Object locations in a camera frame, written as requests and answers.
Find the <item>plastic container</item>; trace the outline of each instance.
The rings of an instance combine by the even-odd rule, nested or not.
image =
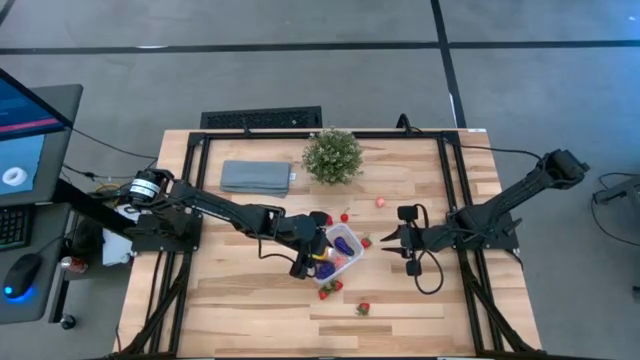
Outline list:
[[[356,234],[354,234],[353,231],[351,231],[349,226],[347,226],[346,224],[341,223],[328,228],[326,235],[327,235],[327,240],[329,240],[331,245],[334,245],[336,238],[341,236],[347,242],[347,245],[349,245],[349,247],[353,249],[354,254],[353,256],[347,256],[341,253],[340,251],[336,250],[335,248],[333,249],[330,248],[329,260],[333,262],[334,265],[336,266],[336,272],[334,272],[331,276],[322,280],[314,277],[313,280],[320,285],[324,285],[329,281],[338,277],[345,270],[347,270],[349,266],[353,265],[353,263],[358,261],[358,259],[362,257],[362,254],[364,254],[364,247],[362,247],[362,244],[360,243],[360,239],[358,239]],[[339,264],[339,261],[336,261],[340,258],[343,258],[342,259],[344,260],[343,264]]]

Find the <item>keyboard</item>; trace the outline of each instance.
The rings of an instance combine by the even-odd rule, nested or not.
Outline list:
[[[29,246],[34,206],[0,208],[0,251]]]
[[[319,106],[203,112],[201,129],[292,129],[322,128]]]

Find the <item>gray towel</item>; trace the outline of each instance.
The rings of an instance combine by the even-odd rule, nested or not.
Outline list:
[[[273,161],[227,160],[222,165],[220,188],[225,192],[285,197],[291,164]]]

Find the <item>concrete floor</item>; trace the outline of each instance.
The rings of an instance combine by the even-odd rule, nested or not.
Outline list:
[[[441,2],[449,41],[640,38],[640,4],[631,0]],[[419,0],[17,0],[0,26],[0,48],[435,40],[429,2]],[[524,218],[518,234],[544,348],[636,359],[640,304],[630,289],[640,284],[640,248],[600,233],[588,205],[598,174],[640,172],[640,48],[452,57],[469,127],[487,128],[496,147],[567,148],[592,167],[571,191],[542,193],[514,211]],[[77,128],[150,155],[165,129],[195,128],[212,110],[321,105],[325,125],[392,126],[405,112],[416,126],[454,126],[439,50],[2,55],[0,67],[28,86],[83,84]],[[505,186],[532,166],[517,156],[495,154]],[[108,175],[146,165],[75,135],[67,162]],[[626,202],[597,210],[610,231],[638,238]],[[2,326],[0,357],[107,354],[126,286],[126,271],[72,284],[66,310],[80,317],[78,328]]]

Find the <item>potted plant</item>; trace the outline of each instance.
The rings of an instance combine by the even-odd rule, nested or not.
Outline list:
[[[352,133],[336,129],[311,134],[302,155],[303,167],[313,180],[328,185],[351,183],[361,174],[362,148]]]

